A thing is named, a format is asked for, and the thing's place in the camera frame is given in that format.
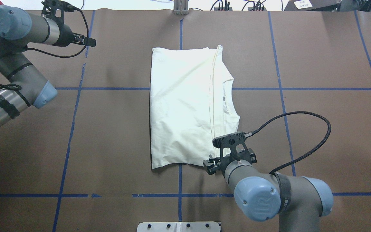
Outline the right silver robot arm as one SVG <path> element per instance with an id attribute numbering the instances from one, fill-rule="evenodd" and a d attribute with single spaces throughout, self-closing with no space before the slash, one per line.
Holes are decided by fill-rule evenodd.
<path id="1" fill-rule="evenodd" d="M 220 156 L 203 161 L 207 173 L 221 171 L 236 204 L 250 220 L 264 222 L 278 215 L 280 232 L 318 232 L 320 218 L 329 215 L 334 205 L 331 188 L 317 178 L 259 172 L 253 166 L 256 154 L 245 141 L 242 131 L 214 138 Z"/>

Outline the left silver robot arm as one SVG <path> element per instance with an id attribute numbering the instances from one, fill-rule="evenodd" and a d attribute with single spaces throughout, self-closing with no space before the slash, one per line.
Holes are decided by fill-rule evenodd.
<path id="1" fill-rule="evenodd" d="M 25 51 L 40 52 L 28 47 L 29 43 L 96 46 L 89 34 L 75 33 L 64 22 L 65 12 L 82 14 L 81 9 L 61 0 L 45 0 L 42 5 L 39 16 L 0 1 L 0 127 L 30 106 L 44 107 L 58 94 L 24 55 Z"/>

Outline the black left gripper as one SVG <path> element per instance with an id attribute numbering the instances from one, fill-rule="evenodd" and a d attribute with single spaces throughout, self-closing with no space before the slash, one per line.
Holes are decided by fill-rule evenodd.
<path id="1" fill-rule="evenodd" d="M 44 0 L 41 16 L 48 25 L 48 35 L 43 44 L 49 44 L 58 47 L 66 47 L 69 44 L 79 44 L 83 46 L 95 47 L 97 41 L 88 35 L 81 35 L 72 32 L 71 28 L 65 24 L 64 12 L 78 11 L 81 13 L 84 22 L 86 19 L 81 9 L 62 0 Z"/>

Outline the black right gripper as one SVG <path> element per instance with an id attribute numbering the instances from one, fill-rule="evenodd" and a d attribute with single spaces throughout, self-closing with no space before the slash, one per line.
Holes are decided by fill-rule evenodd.
<path id="1" fill-rule="evenodd" d="M 203 160 L 203 166 L 208 175 L 213 175 L 218 170 L 225 175 L 227 166 L 233 161 L 245 160 L 250 164 L 257 163 L 255 152 L 245 144 L 246 139 L 251 136 L 253 136 L 253 132 L 237 131 L 213 138 L 212 144 L 215 148 L 220 149 L 220 156 L 212 157 L 210 155 L 207 160 Z"/>

